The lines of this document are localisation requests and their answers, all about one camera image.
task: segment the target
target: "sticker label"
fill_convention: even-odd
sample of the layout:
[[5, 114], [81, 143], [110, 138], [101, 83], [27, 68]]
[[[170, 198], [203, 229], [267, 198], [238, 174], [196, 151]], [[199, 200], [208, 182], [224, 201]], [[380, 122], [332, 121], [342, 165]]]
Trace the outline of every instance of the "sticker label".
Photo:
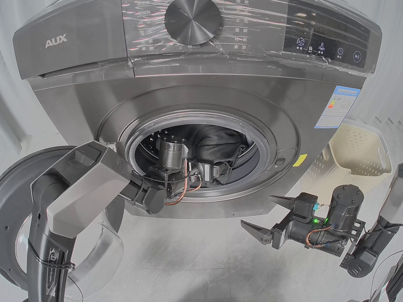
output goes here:
[[281, 233], [281, 239], [280, 239], [280, 246], [279, 246], [279, 248], [280, 248], [281, 246], [283, 246], [283, 244], [284, 244], [284, 237], [285, 237], [285, 230], [283, 230], [283, 232]]
[[360, 91], [358, 88], [336, 86], [315, 128], [338, 128], [353, 106]]
[[204, 180], [209, 182], [210, 181], [210, 165], [204, 165]]
[[295, 162], [293, 164], [293, 167], [299, 167], [307, 156], [308, 156], [308, 154], [301, 154], [300, 157], [298, 158], [297, 162]]

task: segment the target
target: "black garment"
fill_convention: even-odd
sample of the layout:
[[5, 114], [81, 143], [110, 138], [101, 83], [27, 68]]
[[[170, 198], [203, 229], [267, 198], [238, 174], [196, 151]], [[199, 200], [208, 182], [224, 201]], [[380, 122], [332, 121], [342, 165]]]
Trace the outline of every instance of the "black garment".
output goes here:
[[228, 181], [232, 168], [246, 147], [246, 140], [237, 131], [222, 126], [188, 124], [170, 128], [169, 133], [189, 141], [193, 149], [192, 159], [219, 166], [220, 176], [206, 183], [207, 187], [221, 186]]

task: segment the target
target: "qr code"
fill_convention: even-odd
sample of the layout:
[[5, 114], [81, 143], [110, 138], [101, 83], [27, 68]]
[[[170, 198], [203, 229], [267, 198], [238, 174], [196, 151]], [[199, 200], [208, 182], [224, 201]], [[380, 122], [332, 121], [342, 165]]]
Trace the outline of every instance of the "qr code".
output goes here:
[[354, 98], [345, 98], [341, 103], [339, 109], [350, 109], [351, 105], [354, 102]]

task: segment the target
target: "aux logo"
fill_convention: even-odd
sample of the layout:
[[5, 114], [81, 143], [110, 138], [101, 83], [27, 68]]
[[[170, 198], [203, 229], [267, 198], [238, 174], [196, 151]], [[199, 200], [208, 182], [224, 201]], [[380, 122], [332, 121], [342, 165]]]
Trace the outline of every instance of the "aux logo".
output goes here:
[[63, 36], [58, 36], [56, 38], [56, 40], [54, 38], [52, 38], [52, 41], [48, 40], [46, 42], [46, 47], [45, 48], [48, 48], [49, 46], [57, 45], [58, 43], [66, 42], [66, 41], [67, 41], [66, 34], [64, 34]]

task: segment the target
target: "copper braided cable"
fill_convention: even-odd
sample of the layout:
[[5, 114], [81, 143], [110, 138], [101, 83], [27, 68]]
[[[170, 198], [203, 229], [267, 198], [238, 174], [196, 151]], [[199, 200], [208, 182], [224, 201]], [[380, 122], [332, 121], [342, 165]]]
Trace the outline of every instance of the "copper braided cable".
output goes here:
[[[187, 159], [184, 160], [184, 176], [187, 175]], [[178, 204], [184, 197], [184, 194], [186, 194], [187, 190], [187, 178], [184, 180], [184, 188], [183, 188], [183, 193], [181, 196], [178, 198], [178, 200], [174, 201], [173, 203], [165, 203], [166, 206], [173, 206], [175, 204]]]
[[188, 190], [188, 191], [187, 191], [188, 193], [190, 193], [190, 192], [192, 192], [192, 191], [196, 191], [196, 190], [199, 190], [199, 189], [200, 189], [200, 187], [201, 187], [201, 185], [202, 185], [202, 179], [200, 178], [200, 175], [198, 175], [197, 177], [199, 178], [199, 181], [200, 181], [199, 185], [198, 185], [196, 188], [194, 188], [194, 189], [190, 189], [190, 190]]
[[311, 234], [313, 234], [313, 233], [321, 232], [322, 230], [328, 230], [328, 229], [330, 229], [331, 227], [332, 227], [332, 226], [328, 226], [328, 227], [325, 227], [325, 228], [319, 228], [319, 229], [311, 230], [311, 231], [306, 235], [305, 243], [306, 243], [309, 247], [314, 248], [314, 249], [315, 249], [315, 248], [320, 248], [320, 247], [325, 246], [326, 244], [312, 245], [312, 244], [310, 243], [310, 241], [309, 241], [309, 236], [310, 236]]

